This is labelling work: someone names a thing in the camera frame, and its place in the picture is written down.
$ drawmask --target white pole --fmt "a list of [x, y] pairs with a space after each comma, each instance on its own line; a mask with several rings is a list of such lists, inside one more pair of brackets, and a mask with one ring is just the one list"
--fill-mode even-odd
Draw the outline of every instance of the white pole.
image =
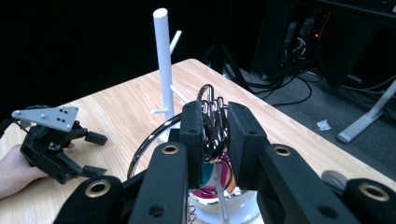
[[175, 46], [176, 46], [178, 40], [180, 39], [180, 36], [181, 36], [181, 31], [176, 31], [176, 34], [175, 34], [174, 38], [172, 39], [171, 46], [169, 46], [169, 49], [171, 50], [171, 54], [173, 53], [173, 50], [175, 49]]
[[169, 48], [168, 10], [159, 8], [152, 14], [154, 18], [155, 42], [157, 44], [158, 65], [160, 66], [161, 88], [165, 120], [175, 115], [172, 85], [171, 52]]

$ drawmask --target metal ring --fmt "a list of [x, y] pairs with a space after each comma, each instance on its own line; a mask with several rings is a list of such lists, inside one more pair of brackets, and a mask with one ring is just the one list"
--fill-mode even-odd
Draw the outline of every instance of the metal ring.
[[86, 189], [85, 195], [90, 198], [97, 198], [105, 195], [111, 189], [111, 183], [108, 180], [100, 179], [93, 181]]
[[178, 152], [178, 146], [174, 146], [174, 145], [169, 145], [166, 147], [163, 147], [163, 154], [175, 154]]
[[137, 149], [136, 153], [134, 154], [134, 157], [131, 160], [131, 163], [129, 164], [128, 168], [128, 173], [127, 173], [127, 179], [131, 178], [134, 176], [134, 172], [136, 170], [137, 164], [139, 163], [140, 158], [145, 154], [146, 150], [149, 148], [151, 143], [158, 137], [160, 136], [161, 133], [165, 132], [169, 128], [171, 128], [173, 125], [181, 121], [181, 114], [177, 114], [168, 121], [166, 121], [164, 124], [162, 124], [160, 127], [158, 127], [151, 135], [149, 135], [145, 141], [143, 141], [142, 145]]
[[367, 197], [380, 201], [380, 202], [386, 202], [389, 200], [389, 195], [382, 190], [381, 188], [371, 185], [368, 183], [361, 183], [359, 185], [359, 190], [366, 195]]
[[290, 150], [288, 150], [287, 148], [283, 148], [283, 147], [275, 147], [273, 149], [273, 151], [279, 156], [289, 156], [289, 155], [291, 155]]

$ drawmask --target gray carpet floor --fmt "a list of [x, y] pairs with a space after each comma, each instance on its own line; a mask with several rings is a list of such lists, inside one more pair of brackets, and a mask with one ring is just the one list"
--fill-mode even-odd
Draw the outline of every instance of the gray carpet floor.
[[[230, 69], [226, 71], [224, 76], [233, 79]], [[243, 75], [247, 82], [266, 83], [245, 71]], [[285, 104], [276, 108], [396, 181], [396, 100], [389, 101], [383, 115], [366, 130], [351, 142], [343, 144], [336, 139], [336, 135], [367, 113], [374, 105], [375, 97], [357, 91], [350, 91], [351, 96], [344, 87], [332, 90], [324, 78], [312, 74], [302, 73], [299, 77], [301, 79], [285, 77], [284, 83], [291, 80], [289, 84], [273, 92], [266, 91], [257, 95], [270, 105]], [[309, 98], [299, 104], [288, 105], [307, 96]], [[321, 131], [317, 125], [325, 119], [331, 127], [329, 131]]]

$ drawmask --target white base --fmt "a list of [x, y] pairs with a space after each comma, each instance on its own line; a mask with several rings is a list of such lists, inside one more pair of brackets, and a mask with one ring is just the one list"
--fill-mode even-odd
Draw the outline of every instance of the white base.
[[[256, 202], [257, 191], [246, 192], [245, 195], [236, 196], [231, 199], [226, 199], [228, 207], [237, 207], [236, 209], [229, 209], [230, 224], [237, 223], [263, 223], [257, 222], [257, 217], [260, 214], [259, 206]], [[219, 214], [219, 203], [212, 205], [203, 205], [190, 199], [190, 204], [195, 205], [196, 223], [223, 223]]]
[[368, 113], [364, 114], [347, 128], [345, 128], [341, 133], [337, 134], [338, 141], [342, 143], [349, 143], [354, 137], [370, 126], [370, 124], [372, 124], [380, 116], [381, 113], [378, 113], [373, 118], [370, 118]]

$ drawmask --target cable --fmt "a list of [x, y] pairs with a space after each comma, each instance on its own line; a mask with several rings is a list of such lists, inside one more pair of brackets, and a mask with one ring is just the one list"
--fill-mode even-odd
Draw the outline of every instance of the cable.
[[390, 77], [388, 80], [384, 81], [383, 83], [380, 83], [380, 84], [378, 84], [376, 86], [369, 87], [369, 88], [356, 89], [356, 88], [348, 87], [348, 86], [345, 86], [345, 85], [342, 85], [342, 87], [348, 88], [348, 89], [351, 89], [351, 90], [354, 90], [354, 91], [368, 91], [368, 92], [370, 92], [370, 90], [377, 89], [377, 88], [387, 84], [388, 82], [392, 81], [395, 77], [396, 77], [396, 75], [393, 75], [393, 77]]
[[258, 88], [258, 89], [272, 89], [272, 88], [276, 88], [279, 85], [281, 85], [283, 82], [283, 78], [279, 78], [276, 82], [271, 82], [268, 84], [261, 84], [261, 83], [254, 83], [254, 82], [248, 82], [247, 84], [249, 85], [249, 87], [253, 87], [253, 88]]
[[305, 83], [305, 85], [308, 87], [308, 89], [309, 89], [309, 94], [308, 94], [308, 96], [305, 97], [303, 100], [300, 100], [300, 101], [297, 101], [297, 102], [291, 102], [291, 103], [285, 103], [285, 104], [275, 104], [275, 105], [272, 105], [273, 107], [279, 107], [279, 106], [282, 106], [282, 105], [297, 105], [297, 104], [299, 104], [299, 103], [302, 103], [302, 102], [308, 100], [308, 99], [311, 97], [311, 95], [312, 95], [312, 88], [311, 88], [311, 86], [309, 85], [309, 83], [308, 83], [307, 81], [305, 81], [305, 80], [299, 78], [299, 77], [297, 77], [297, 78], [300, 79], [303, 83]]
[[256, 94], [260, 94], [260, 93], [264, 93], [264, 92], [269, 91], [270, 93], [269, 93], [268, 95], [264, 96], [264, 98], [267, 98], [269, 95], [271, 95], [272, 93], [274, 93], [274, 91], [276, 91], [276, 90], [278, 90], [278, 89], [281, 89], [281, 88], [287, 86], [288, 84], [290, 84], [294, 79], [295, 79], [295, 76], [291, 76], [291, 78], [290, 78], [289, 81], [287, 81], [286, 83], [283, 83], [284, 78], [282, 78], [282, 81], [279, 82], [280, 85], [278, 85], [278, 86], [276, 86], [276, 87], [274, 87], [274, 88], [272, 88], [272, 89], [269, 89], [269, 90], [257, 91]]
[[396, 117], [394, 117], [389, 110], [384, 106], [384, 111], [388, 114], [388, 116], [393, 120], [396, 121]]
[[358, 97], [354, 96], [354, 95], [352, 94], [352, 92], [350, 92], [350, 91], [351, 91], [350, 89], [345, 88], [345, 91], [346, 91], [346, 93], [347, 93], [351, 98], [353, 98], [353, 99], [355, 99], [355, 100], [357, 100], [357, 101], [359, 101], [359, 102], [365, 103], [365, 104], [367, 104], [367, 105], [373, 105], [373, 104], [375, 104], [375, 101], [367, 102], [367, 101], [363, 101], [362, 99], [359, 99]]

